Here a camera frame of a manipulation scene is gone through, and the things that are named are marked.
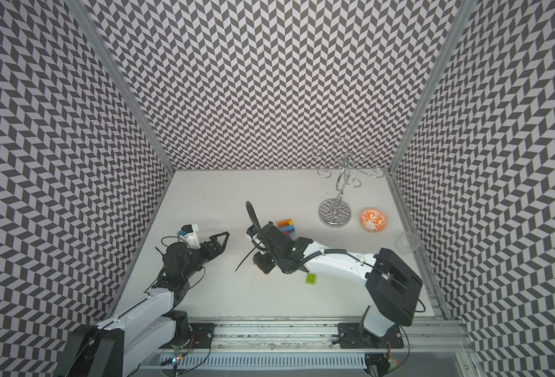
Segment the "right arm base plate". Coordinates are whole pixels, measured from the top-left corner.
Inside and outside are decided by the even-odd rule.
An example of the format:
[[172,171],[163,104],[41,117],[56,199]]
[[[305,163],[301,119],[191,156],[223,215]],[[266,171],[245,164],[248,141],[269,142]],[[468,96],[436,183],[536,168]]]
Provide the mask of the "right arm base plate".
[[405,345],[397,325],[389,328],[384,336],[375,336],[358,323],[339,323],[337,340],[333,345],[342,349],[402,349]]

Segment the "light blue lego plate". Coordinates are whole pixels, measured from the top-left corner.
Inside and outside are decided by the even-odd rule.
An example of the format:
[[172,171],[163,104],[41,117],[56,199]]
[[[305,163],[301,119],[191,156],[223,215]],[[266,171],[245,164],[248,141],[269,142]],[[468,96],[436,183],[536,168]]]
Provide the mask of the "light blue lego plate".
[[280,229],[280,231],[281,231],[282,233],[285,232],[285,231],[289,231],[290,234],[291,234],[291,233],[294,233],[295,228],[294,228],[294,226],[288,226],[288,228]]

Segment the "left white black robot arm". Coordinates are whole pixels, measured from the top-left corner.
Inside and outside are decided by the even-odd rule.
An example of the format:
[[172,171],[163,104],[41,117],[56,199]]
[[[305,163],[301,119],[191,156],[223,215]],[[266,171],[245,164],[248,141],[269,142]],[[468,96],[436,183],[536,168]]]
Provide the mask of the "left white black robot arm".
[[230,234],[207,241],[178,241],[162,253],[163,267],[139,301],[95,325],[81,325],[69,334],[58,356],[55,376],[130,376],[162,346],[189,353],[209,346],[212,328],[191,328],[178,310],[191,289],[190,279],[226,249]]

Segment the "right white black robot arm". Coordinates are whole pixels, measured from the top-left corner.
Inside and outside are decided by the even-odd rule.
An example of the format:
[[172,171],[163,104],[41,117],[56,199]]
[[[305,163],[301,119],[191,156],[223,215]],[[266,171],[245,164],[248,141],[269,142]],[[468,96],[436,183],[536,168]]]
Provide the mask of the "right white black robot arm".
[[273,223],[261,226],[251,202],[245,203],[252,225],[247,234],[258,248],[257,267],[268,274],[324,273],[364,287],[373,303],[363,315],[361,330],[383,338],[394,326],[409,327],[420,303],[423,281],[394,251],[359,254],[329,248],[307,237],[292,240]]

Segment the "orange lego brick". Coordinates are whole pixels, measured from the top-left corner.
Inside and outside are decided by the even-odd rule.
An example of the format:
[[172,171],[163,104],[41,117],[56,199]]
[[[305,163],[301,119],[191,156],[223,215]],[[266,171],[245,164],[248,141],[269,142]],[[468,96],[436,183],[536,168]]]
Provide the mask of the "orange lego brick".
[[285,219],[285,220],[281,220],[277,223],[277,226],[279,227],[280,225],[288,225],[288,226],[292,226],[293,225],[293,221],[291,219]]

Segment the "lime green lego brick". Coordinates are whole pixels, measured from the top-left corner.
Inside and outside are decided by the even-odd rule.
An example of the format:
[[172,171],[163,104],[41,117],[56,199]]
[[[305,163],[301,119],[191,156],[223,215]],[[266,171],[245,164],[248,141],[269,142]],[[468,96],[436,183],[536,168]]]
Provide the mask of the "lime green lego brick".
[[306,284],[315,285],[316,276],[314,274],[308,273],[306,276]]

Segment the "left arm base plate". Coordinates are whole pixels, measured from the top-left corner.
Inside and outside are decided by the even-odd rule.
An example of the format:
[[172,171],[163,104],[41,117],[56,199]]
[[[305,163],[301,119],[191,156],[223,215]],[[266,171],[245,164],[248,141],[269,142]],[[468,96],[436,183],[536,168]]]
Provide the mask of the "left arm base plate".
[[172,338],[161,348],[164,350],[209,349],[214,339],[216,325],[213,323],[192,323],[176,328]]

